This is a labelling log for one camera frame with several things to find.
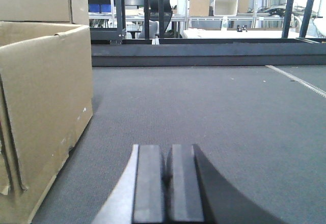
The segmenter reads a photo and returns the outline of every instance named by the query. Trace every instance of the blue bin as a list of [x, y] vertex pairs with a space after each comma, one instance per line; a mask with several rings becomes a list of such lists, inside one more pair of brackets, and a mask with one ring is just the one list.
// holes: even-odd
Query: blue bin
[[101, 4], [101, 12], [102, 13], [110, 13], [111, 12], [111, 4]]
[[89, 12], [99, 13], [100, 12], [100, 4], [88, 4]]

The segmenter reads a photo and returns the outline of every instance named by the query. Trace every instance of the white tape line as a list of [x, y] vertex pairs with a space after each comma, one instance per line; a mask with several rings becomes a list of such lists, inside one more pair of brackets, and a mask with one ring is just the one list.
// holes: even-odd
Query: white tape line
[[319, 94], [320, 96], [322, 96], [323, 98], [326, 98], [326, 92], [312, 84], [310, 84], [309, 82], [305, 81], [305, 80], [302, 80], [294, 75], [291, 75], [290, 73], [287, 73], [279, 68], [276, 68], [275, 66], [273, 65], [266, 65], [266, 67], [272, 69], [272, 70], [275, 70], [276, 72], [282, 74], [282, 75], [285, 75], [287, 77], [289, 77], [290, 79], [300, 83], [301, 85], [304, 85], [305, 87], [307, 87], [308, 89], [314, 91], [315, 93]]

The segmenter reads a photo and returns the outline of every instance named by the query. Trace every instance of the black chair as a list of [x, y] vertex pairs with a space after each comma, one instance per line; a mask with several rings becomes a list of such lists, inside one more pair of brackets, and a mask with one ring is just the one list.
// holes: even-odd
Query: black chair
[[[149, 12], [149, 20], [151, 21], [159, 21], [158, 17], [158, 0], [151, 0], [150, 1], [150, 12]], [[170, 4], [170, 0], [164, 0], [164, 32], [166, 32], [172, 18], [172, 7]], [[140, 31], [128, 31], [131, 33], [133, 39], [135, 39], [135, 34], [140, 33]], [[165, 38], [171, 37], [171, 35], [165, 33]]]

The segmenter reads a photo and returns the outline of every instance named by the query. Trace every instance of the gray carpet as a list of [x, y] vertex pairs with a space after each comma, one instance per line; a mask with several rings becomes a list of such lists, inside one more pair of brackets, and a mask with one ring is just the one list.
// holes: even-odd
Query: gray carpet
[[171, 144], [199, 144], [263, 208], [293, 224], [325, 223], [326, 103], [297, 82], [266, 67], [95, 68], [93, 104], [34, 224], [90, 223], [132, 144], [165, 155]]
[[278, 68], [326, 91], [326, 66], [278, 66]]

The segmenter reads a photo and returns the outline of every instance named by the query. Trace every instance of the office chair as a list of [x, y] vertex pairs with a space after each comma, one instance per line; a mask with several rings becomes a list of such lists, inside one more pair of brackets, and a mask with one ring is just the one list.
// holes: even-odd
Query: office chair
[[[159, 33], [159, 28], [158, 28], [159, 24], [158, 21], [149, 21], [149, 38], [150, 39], [154, 39], [158, 33]], [[142, 29], [142, 31], [140, 32], [139, 39], [145, 39], [145, 28]]]
[[[149, 19], [150, 19], [150, 27], [149, 27], [149, 38], [155, 38], [155, 35], [157, 36], [156, 32], [154, 33], [154, 37], [152, 37], [151, 35], [151, 22], [157, 22], [159, 21], [159, 17], [158, 17], [158, 0], [151, 0], [150, 1], [150, 12], [149, 12]], [[171, 18], [172, 18], [172, 8], [171, 8], [171, 4], [170, 4], [170, 0], [164, 0], [164, 31], [167, 30], [169, 24], [170, 24], [170, 21], [171, 21]], [[144, 25], [143, 25], [143, 30], [142, 31], [128, 31], [132, 38], [135, 39], [135, 34], [136, 33], [141, 33], [139, 35], [138, 38], [140, 39], [144, 39], [145, 38], [145, 30], [144, 30]]]

